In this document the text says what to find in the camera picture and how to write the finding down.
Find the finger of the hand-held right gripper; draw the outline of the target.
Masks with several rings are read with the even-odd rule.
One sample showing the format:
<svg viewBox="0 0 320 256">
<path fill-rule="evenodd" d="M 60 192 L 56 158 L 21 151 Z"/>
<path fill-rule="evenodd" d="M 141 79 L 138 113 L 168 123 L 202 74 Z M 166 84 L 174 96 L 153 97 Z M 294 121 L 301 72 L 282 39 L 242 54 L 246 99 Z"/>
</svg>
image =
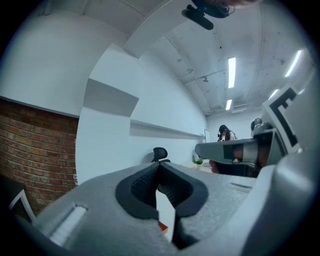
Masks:
<svg viewBox="0 0 320 256">
<path fill-rule="evenodd" d="M 254 138 L 199 143 L 195 153 L 221 164 L 256 164 L 258 160 L 258 142 Z"/>
<path fill-rule="evenodd" d="M 215 174 L 257 178 L 260 173 L 259 167 L 253 168 L 242 164 L 224 164 L 215 162 L 213 160 L 210 160 L 209 164 L 211 166 L 211 172 Z"/>
</svg>

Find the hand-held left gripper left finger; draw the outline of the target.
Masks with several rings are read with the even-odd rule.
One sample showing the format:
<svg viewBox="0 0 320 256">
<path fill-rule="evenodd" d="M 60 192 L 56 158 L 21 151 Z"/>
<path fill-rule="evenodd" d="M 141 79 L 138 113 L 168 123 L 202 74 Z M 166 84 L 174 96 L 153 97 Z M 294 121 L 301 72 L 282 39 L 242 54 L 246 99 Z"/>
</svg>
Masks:
<svg viewBox="0 0 320 256">
<path fill-rule="evenodd" d="M 131 216 L 116 199 L 121 180 L 153 167 L 132 166 L 83 182 L 37 216 L 33 239 L 50 256 L 175 256 L 178 249 L 157 220 Z"/>
</svg>

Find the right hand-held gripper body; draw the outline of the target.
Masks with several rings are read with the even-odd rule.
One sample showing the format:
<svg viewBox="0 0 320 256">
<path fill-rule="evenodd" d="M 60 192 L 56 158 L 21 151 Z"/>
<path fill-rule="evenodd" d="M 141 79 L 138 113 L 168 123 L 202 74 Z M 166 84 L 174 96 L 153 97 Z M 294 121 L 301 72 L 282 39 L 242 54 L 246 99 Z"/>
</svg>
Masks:
<svg viewBox="0 0 320 256">
<path fill-rule="evenodd" d="M 260 166 L 249 195 L 215 235 L 217 256 L 317 253 L 317 80 L 286 85 L 262 106 L 250 138 L 216 142 L 214 160 Z"/>
</svg>

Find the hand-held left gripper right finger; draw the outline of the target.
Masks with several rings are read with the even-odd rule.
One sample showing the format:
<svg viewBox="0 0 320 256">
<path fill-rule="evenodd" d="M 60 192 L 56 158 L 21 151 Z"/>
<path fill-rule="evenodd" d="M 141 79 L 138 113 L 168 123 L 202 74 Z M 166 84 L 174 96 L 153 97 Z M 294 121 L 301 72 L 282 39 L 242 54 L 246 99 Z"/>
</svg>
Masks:
<svg viewBox="0 0 320 256">
<path fill-rule="evenodd" d="M 161 163 L 156 178 L 173 208 L 171 240 L 160 238 L 159 251 L 242 251 L 252 224 L 245 201 L 254 178 L 213 174 Z"/>
</svg>

